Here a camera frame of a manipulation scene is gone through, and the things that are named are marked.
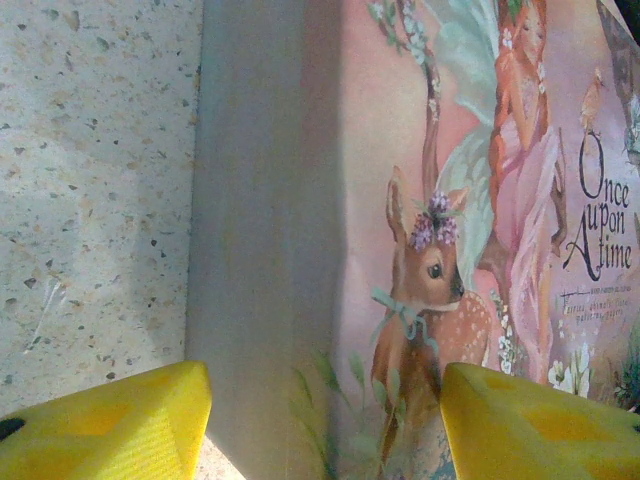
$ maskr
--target deer eye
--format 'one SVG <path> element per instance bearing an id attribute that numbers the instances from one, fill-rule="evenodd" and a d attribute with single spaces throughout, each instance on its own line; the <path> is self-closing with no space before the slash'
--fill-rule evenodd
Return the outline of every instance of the deer eye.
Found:
<path id="1" fill-rule="evenodd" d="M 435 264 L 433 267 L 428 267 L 427 272 L 431 278 L 439 278 L 442 275 L 442 268 L 439 264 Z"/>

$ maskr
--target deer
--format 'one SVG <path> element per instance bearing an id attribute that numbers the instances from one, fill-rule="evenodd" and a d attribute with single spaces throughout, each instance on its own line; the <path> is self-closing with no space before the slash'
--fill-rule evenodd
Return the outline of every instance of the deer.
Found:
<path id="1" fill-rule="evenodd" d="M 450 211 L 462 212 L 468 191 L 468 188 L 454 190 L 441 201 L 449 205 Z M 400 385 L 396 404 L 392 404 L 393 399 L 387 395 L 384 407 L 386 421 L 379 474 L 399 432 L 394 407 L 405 402 L 404 437 L 410 447 L 414 446 L 420 429 L 438 412 L 444 367 L 451 362 L 486 363 L 491 322 L 482 298 L 465 291 L 457 267 L 455 239 L 436 235 L 440 227 L 438 219 L 433 220 L 434 235 L 418 245 L 419 208 L 408 197 L 404 174 L 397 166 L 388 183 L 386 210 L 395 240 L 389 296 L 396 305 L 418 315 L 413 319 L 405 316 L 405 322 L 424 320 L 428 336 L 435 340 L 438 351 L 425 343 L 424 335 L 418 333 L 410 339 L 400 314 L 387 308 L 388 321 L 378 336 L 371 380 L 378 380 L 390 392 L 391 372 L 396 369 Z"/>

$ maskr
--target pink dress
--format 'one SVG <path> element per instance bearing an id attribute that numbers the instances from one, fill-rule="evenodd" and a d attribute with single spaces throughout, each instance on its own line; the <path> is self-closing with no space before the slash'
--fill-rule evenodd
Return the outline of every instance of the pink dress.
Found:
<path id="1" fill-rule="evenodd" d="M 531 146 L 524 150 L 513 114 L 502 126 L 504 177 L 496 204 L 496 235 L 512 252 L 507 263 L 509 310 L 521 344 L 529 356 L 529 377 L 546 378 L 551 328 L 540 340 L 539 285 L 551 255 L 553 201 L 550 192 L 558 159 L 559 139 L 552 127 L 542 135 L 538 118 Z"/>

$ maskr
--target ribbon bow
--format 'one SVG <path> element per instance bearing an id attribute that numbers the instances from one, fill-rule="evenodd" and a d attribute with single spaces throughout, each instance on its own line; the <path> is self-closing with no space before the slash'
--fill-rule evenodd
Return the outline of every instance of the ribbon bow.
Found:
<path id="1" fill-rule="evenodd" d="M 380 332 L 382 331 L 384 326 L 389 323 L 394 315 L 398 315 L 400 317 L 400 321 L 402 322 L 404 334 L 407 337 L 407 340 L 411 341 L 416 338 L 416 334 L 418 331 L 417 325 L 418 323 L 420 323 L 422 325 L 422 337 L 425 345 L 429 345 L 431 348 L 433 348 L 435 354 L 438 355 L 438 344 L 435 339 L 429 337 L 429 334 L 427 332 L 427 322 L 424 320 L 424 318 L 420 317 L 411 307 L 408 307 L 402 302 L 394 300 L 393 298 L 391 298 L 391 296 L 389 296 L 379 288 L 373 289 L 371 298 L 373 298 L 379 304 L 387 307 L 388 309 L 388 312 L 385 315 L 384 319 L 382 320 L 382 322 L 380 322 L 378 328 L 376 328 L 375 332 L 373 332 L 373 335 L 371 336 L 372 345 L 378 338 L 378 335 L 380 335 Z M 409 316 L 413 320 L 411 325 L 407 321 L 407 316 Z"/>

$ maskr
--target terrazzo surface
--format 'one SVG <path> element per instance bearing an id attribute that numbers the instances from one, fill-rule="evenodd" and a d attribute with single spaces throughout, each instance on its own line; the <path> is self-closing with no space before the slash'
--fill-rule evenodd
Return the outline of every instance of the terrazzo surface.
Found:
<path id="1" fill-rule="evenodd" d="M 2 416 L 183 359 L 202 0 L 0 11 Z"/>

